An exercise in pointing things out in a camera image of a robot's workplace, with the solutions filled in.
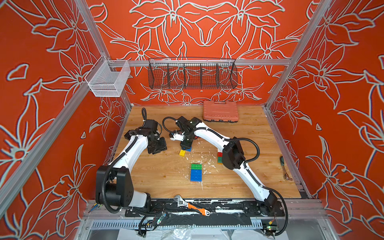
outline red wallpaper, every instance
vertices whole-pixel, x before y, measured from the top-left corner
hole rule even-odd
[[[314,0],[87,0],[112,59],[200,56],[289,58],[318,5]],[[283,66],[239,67],[230,90],[151,90],[144,67],[126,92],[135,104],[263,104]]]
[[[0,18],[2,186],[100,56],[72,0],[1,1]],[[120,98],[89,92],[0,220],[0,238],[73,238],[125,114]]]
[[[334,0],[271,110],[341,239],[384,238],[383,12]]]

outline white wire basket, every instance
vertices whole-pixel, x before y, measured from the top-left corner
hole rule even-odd
[[[119,97],[131,73],[128,61],[120,71],[110,67],[104,56],[88,72],[85,81],[96,97]]]

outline black wire basket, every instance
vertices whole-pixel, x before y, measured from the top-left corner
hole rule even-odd
[[[237,87],[235,59],[150,58],[151,89],[234,89]]]

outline blue lego brick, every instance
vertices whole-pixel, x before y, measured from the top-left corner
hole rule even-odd
[[[191,169],[191,182],[201,182],[202,181],[202,170],[200,169]]]

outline adjustable wrench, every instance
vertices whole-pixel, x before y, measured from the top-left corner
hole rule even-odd
[[[194,210],[197,210],[198,212],[200,212],[202,215],[204,216],[209,216],[211,215],[211,212],[206,210],[206,209],[200,209],[200,208],[197,208],[195,206],[193,206],[192,204],[184,201],[180,195],[176,195],[174,198],[173,198],[176,202],[177,202],[177,207],[181,207],[181,206],[184,206],[184,207],[187,207],[189,209],[194,209]]]
[[[283,169],[284,179],[292,181],[293,179],[289,177],[287,171],[285,170],[285,167],[284,167],[284,157],[283,156],[280,156],[280,164],[281,164],[281,168]]]

